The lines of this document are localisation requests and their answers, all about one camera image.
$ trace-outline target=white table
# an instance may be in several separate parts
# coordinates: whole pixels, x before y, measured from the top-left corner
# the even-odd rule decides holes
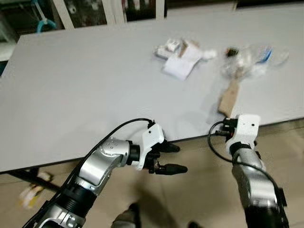
[[[223,116],[223,58],[199,63],[186,81],[161,72],[153,49],[189,38],[219,54],[229,46],[288,47],[289,61],[241,84],[233,114],[262,124],[304,117],[302,4],[22,36],[0,79],[0,172],[84,156],[124,121],[155,119],[167,139],[205,135]],[[135,142],[146,123],[116,136]]]

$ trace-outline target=white paper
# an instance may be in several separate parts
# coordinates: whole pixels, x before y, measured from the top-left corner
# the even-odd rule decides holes
[[[201,51],[197,46],[189,43],[182,58],[189,59],[190,61],[199,61],[204,56],[203,51]]]
[[[173,55],[168,58],[163,67],[163,71],[183,81],[190,74],[196,62],[197,61],[179,58],[178,56]]]

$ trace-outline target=tiled floor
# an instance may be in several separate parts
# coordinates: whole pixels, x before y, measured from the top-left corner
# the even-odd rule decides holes
[[[223,151],[224,143],[214,139]],[[158,176],[132,167],[114,170],[111,179],[87,216],[85,227],[110,227],[114,218],[132,202],[140,204],[144,228],[185,228],[191,220],[204,228],[246,227],[238,188],[230,164],[216,158],[206,138],[177,143],[178,154],[164,154],[161,162],[186,165],[186,174]],[[304,120],[260,128],[258,150],[269,173],[284,187],[290,227],[304,228]],[[61,184],[74,163],[44,169]],[[42,203],[52,196],[44,190],[36,207],[25,210],[18,196],[28,184],[8,175],[0,176],[2,228],[21,227]]]

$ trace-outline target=black cable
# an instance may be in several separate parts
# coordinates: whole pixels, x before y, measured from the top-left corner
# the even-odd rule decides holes
[[[257,167],[257,166],[254,166],[254,165],[251,165],[251,164],[248,164],[248,163],[245,163],[245,162],[241,162],[241,161],[234,161],[234,160],[231,160],[231,159],[228,159],[224,156],[222,156],[219,152],[217,152],[217,150],[213,147],[212,143],[211,143],[211,133],[213,131],[213,129],[219,125],[219,124],[224,124],[223,121],[218,121],[216,122],[215,124],[213,124],[211,127],[210,127],[210,130],[209,130],[209,133],[208,133],[208,136],[207,136],[207,142],[208,142],[208,145],[210,147],[210,149],[212,150],[212,152],[218,156],[220,159],[226,161],[226,162],[229,162],[229,163],[232,163],[233,165],[244,165],[244,166],[248,166],[248,167],[251,167],[261,173],[263,173],[271,182],[272,184],[274,185],[274,189],[275,189],[275,195],[276,195],[276,199],[277,199],[277,203],[278,203],[278,206],[279,206],[279,212],[281,214],[281,219],[282,222],[285,222],[287,223],[286,224],[286,227],[289,227],[288,225],[288,220],[287,220],[287,216],[285,214],[285,211],[284,211],[284,206],[282,204],[282,201],[281,201],[281,197],[279,196],[279,187],[278,185],[276,184],[275,180],[266,172],[264,171],[263,169]]]
[[[43,206],[33,217],[30,218],[29,221],[26,222],[26,224],[22,227],[22,228],[27,228],[29,227],[29,225],[34,225],[34,223],[36,222],[37,218],[40,215],[43,215],[44,212],[47,211],[47,209],[49,209],[49,207],[51,207],[52,205],[54,205],[57,200],[58,197],[60,196],[60,194],[62,193],[62,191],[65,188],[68,188],[70,184],[73,184],[73,180],[77,177],[76,174],[79,173],[80,168],[82,167],[82,165],[85,163],[85,161],[87,160],[87,158],[89,156],[92,155],[92,153],[94,151],[96,151],[96,149],[98,147],[100,147],[108,138],[111,137],[111,135],[113,135],[116,131],[118,131],[120,128],[122,128],[123,126],[130,124],[132,122],[136,122],[136,121],[147,121],[149,122],[149,124],[153,123],[153,120],[147,119],[147,118],[137,118],[137,119],[132,119],[129,120],[127,122],[122,123],[121,125],[119,125],[118,127],[116,127],[114,130],[112,130],[105,138],[103,138],[101,141],[99,141],[91,150],[90,152],[77,164],[77,166],[72,170],[72,172],[70,173],[70,175],[68,176],[68,178],[66,179],[66,181],[62,184],[62,186],[60,187],[60,189],[55,193],[55,195],[50,199],[50,201],[47,203],[47,205]]]

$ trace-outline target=table leg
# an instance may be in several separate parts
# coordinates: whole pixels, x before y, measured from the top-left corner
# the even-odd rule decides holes
[[[8,174],[12,175],[14,177],[17,177],[19,179],[22,179],[24,181],[40,185],[40,186],[42,186],[46,189],[52,190],[52,191],[58,191],[60,189],[59,186],[52,184],[48,181],[45,181],[44,179],[42,179],[40,177],[37,177],[37,175],[35,175],[35,172],[16,170],[16,171],[10,171],[10,172],[8,172]]]

